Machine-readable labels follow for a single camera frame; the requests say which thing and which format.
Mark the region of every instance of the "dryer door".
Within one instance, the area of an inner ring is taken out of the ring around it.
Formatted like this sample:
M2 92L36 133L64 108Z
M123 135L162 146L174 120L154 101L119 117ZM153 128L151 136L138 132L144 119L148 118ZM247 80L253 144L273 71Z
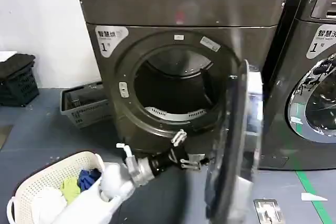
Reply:
M300 80L289 100L288 121L304 139L336 143L336 54Z
M243 61L233 81L227 98L230 109L222 116L208 167L205 201L206 215L212 224L243 220L259 160L263 122L261 75Z

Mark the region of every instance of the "floor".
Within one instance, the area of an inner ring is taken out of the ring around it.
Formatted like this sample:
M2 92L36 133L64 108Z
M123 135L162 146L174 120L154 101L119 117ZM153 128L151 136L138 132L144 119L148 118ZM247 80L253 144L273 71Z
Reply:
M115 149L117 134L111 121L82 130L59 113L59 89L41 89L26 108L0 107L0 126L14 125L0 151L0 224L5 224L6 204L15 187L33 171L58 157L91 150L105 162L121 162ZM113 216L113 224L204 224L204 181L206 171L171 169L148 185L137 189ZM306 172L332 222L336 223L336 170ZM322 223L311 202L301 201L305 192L295 172L261 170L256 175L246 224L258 224L253 199L276 199L286 223Z

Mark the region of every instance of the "basket handle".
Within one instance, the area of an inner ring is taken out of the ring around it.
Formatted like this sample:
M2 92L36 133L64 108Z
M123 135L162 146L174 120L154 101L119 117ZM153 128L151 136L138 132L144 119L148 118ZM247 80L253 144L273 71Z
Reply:
M9 224L15 224L13 214L12 214L12 205L14 204L15 197L10 198L7 204L7 219Z
M99 154L97 154L97 153L95 153L95 156L96 156L96 158L97 158L97 160L98 160L98 163L99 163L99 165L100 165L100 167L101 167L102 172L104 172L104 171L105 171L105 164L104 164L103 159L102 159L101 156L100 156Z

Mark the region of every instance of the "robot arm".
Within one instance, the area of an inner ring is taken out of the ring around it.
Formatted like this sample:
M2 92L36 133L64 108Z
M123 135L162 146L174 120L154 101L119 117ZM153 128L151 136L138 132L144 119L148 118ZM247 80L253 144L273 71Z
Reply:
M199 170L207 163L189 161L182 143L183 130L171 140L166 152L136 160L129 146L117 144L126 152L125 164L113 163L106 167L101 178L82 192L52 224L108 224L120 205L132 196L137 187L147 184L171 166Z

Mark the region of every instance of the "plastic basket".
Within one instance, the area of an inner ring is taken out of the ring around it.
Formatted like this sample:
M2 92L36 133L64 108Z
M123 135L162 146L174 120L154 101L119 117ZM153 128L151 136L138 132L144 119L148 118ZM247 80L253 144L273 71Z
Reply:
M105 96L102 82L63 90L60 99L60 112L69 117L78 128L110 119L109 102Z
M105 169L103 160L98 154L92 152L80 152L62 159L47 168L40 170L20 184L8 204L7 218L10 224L34 224L31 203L39 191L44 187L59 188L62 182L74 176L79 176L82 169L97 168L103 172Z
M0 105L24 107L39 94L32 71L33 65L34 62L31 62L0 80Z

